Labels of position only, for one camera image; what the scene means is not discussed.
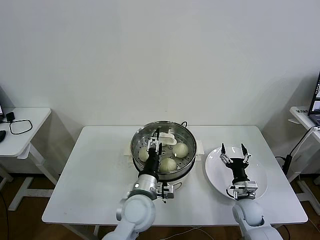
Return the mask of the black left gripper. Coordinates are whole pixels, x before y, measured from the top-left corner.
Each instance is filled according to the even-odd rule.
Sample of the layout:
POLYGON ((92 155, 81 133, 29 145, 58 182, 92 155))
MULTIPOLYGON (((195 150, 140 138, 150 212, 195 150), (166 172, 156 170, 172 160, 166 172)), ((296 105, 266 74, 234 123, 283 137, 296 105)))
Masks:
POLYGON ((160 137, 160 129, 157 128, 153 135, 150 137, 147 143, 148 149, 148 159, 145 162, 143 173, 147 175, 151 175, 153 177, 157 177, 159 164, 160 164, 160 156, 163 152, 163 144, 159 142, 160 137))

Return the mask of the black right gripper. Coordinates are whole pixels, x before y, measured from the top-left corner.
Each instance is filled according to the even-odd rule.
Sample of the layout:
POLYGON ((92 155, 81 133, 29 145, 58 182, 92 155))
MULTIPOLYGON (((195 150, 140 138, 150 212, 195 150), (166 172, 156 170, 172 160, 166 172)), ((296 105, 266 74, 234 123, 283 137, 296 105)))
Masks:
POLYGON ((227 168, 232 170, 232 184, 250 181, 245 169, 249 166, 249 159, 252 155, 248 152, 247 148, 243 143, 241 143, 241 150, 243 158, 230 158, 226 153, 224 143, 221 144, 220 159, 227 168))

